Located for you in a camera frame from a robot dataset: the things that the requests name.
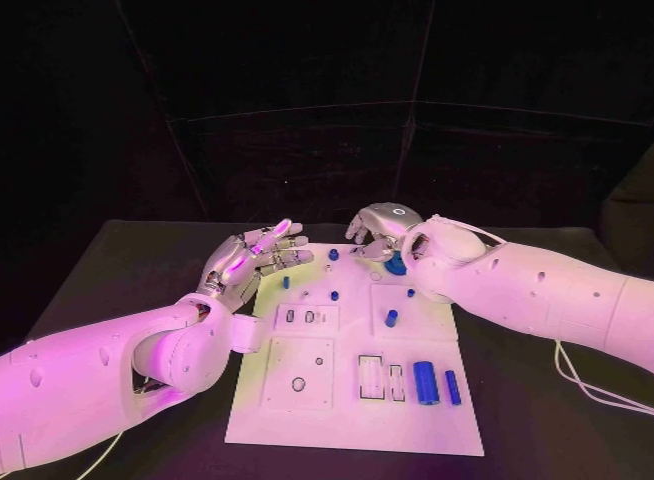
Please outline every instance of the white board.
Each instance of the white board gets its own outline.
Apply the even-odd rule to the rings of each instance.
[[[352,258],[352,245],[306,248],[316,261],[259,286],[254,313],[268,331],[259,352],[244,357],[226,442],[483,456],[450,306],[418,293],[408,297],[408,277]],[[389,310],[399,312],[394,328]],[[434,364],[437,405],[418,404],[418,361]],[[447,370],[457,376],[458,406]],[[362,387],[385,398],[362,398]]]

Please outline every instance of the round hole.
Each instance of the round hole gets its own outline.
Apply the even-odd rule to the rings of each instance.
[[[306,380],[301,377],[294,378],[294,381],[291,382],[291,388],[295,392],[301,392],[306,388]]]

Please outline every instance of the table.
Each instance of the table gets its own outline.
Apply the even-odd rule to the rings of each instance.
[[[107,222],[29,338],[174,303],[195,291],[226,237],[261,226]],[[311,240],[324,243],[346,242],[344,230],[306,226]],[[489,231],[617,269],[587,229]],[[251,311],[246,305],[242,312]],[[551,340],[505,329],[457,306],[454,313],[486,457],[225,444],[242,359],[233,353],[216,385],[125,432],[88,478],[654,479],[654,418],[585,397],[555,371]],[[654,375],[588,348],[569,345],[568,352],[585,381],[654,406]],[[107,446],[10,478],[76,478]]]

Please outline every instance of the robotic arm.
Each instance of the robotic arm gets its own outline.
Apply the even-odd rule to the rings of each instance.
[[[313,260],[301,224],[232,236],[197,293],[169,307],[75,328],[0,357],[0,473],[73,455],[218,381],[231,350],[259,348],[259,319],[232,312],[264,275]],[[133,370],[153,379],[134,387]]]
[[[375,261],[401,250],[417,288],[434,301],[523,333],[595,348],[654,373],[654,282],[549,250],[509,243],[404,205],[360,210],[347,238],[375,241],[352,255]],[[490,247],[473,232],[500,243]]]

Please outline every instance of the robotic hand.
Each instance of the robotic hand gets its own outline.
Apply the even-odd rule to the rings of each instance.
[[[49,335],[0,357],[0,473],[91,447],[218,381],[231,350],[259,348],[259,319],[232,312],[262,275],[313,260],[301,224],[232,236],[197,293],[169,307]],[[134,386],[135,370],[151,379]]]
[[[578,343],[654,373],[654,282],[509,243],[471,225],[404,205],[378,203],[353,219],[346,238],[373,243],[352,255],[386,261],[401,250],[417,289],[505,327]],[[499,244],[489,246],[473,233]]]

